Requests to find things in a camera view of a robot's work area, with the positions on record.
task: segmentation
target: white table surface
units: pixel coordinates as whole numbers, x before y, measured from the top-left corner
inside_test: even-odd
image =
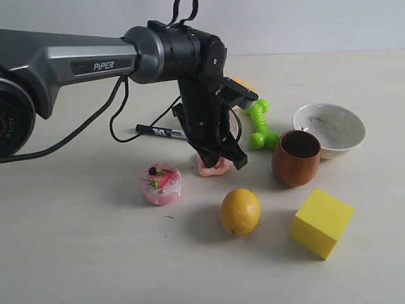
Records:
[[[1,165],[0,303],[404,303],[405,51],[229,58],[226,73],[257,88],[269,128],[291,129],[307,103],[345,106],[365,122],[362,147],[323,161],[314,180],[286,189],[271,175],[271,151],[249,151],[240,171],[202,178],[194,150],[178,139],[115,142],[113,106],[45,158]],[[53,116],[38,119],[21,153],[65,137],[106,100],[115,79],[62,88]],[[120,137],[149,124],[178,95],[175,82],[130,86]],[[179,128],[171,114],[157,124]],[[141,172],[177,166],[182,197],[146,203]],[[232,237],[218,220],[222,199],[244,187],[261,200],[260,226]],[[356,211],[326,262],[288,239],[294,212],[317,187]]]

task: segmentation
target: ceramic bowl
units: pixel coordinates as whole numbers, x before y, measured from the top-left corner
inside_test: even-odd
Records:
[[[334,104],[308,104],[292,117],[295,130],[305,130],[321,143],[321,158],[331,159],[359,147],[366,127],[353,112]]]

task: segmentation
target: green dumbbell toy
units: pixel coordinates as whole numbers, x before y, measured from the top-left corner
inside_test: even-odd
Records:
[[[275,132],[269,131],[266,125],[263,113],[265,113],[269,107],[267,100],[258,99],[248,110],[242,110],[242,113],[250,114],[254,125],[254,133],[249,139],[251,149],[258,150],[264,146],[274,149],[280,139],[280,136]]]

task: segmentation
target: black marker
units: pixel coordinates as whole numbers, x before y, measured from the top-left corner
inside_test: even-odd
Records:
[[[163,137],[174,137],[187,140],[187,137],[182,130],[173,130],[160,127],[150,127],[148,125],[137,125],[135,131],[138,133],[157,135]]]

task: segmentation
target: brown cup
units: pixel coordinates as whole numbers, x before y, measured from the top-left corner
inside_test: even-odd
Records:
[[[274,175],[284,184],[297,187],[309,183],[318,171],[321,144],[305,131],[291,130],[280,136],[274,150]]]

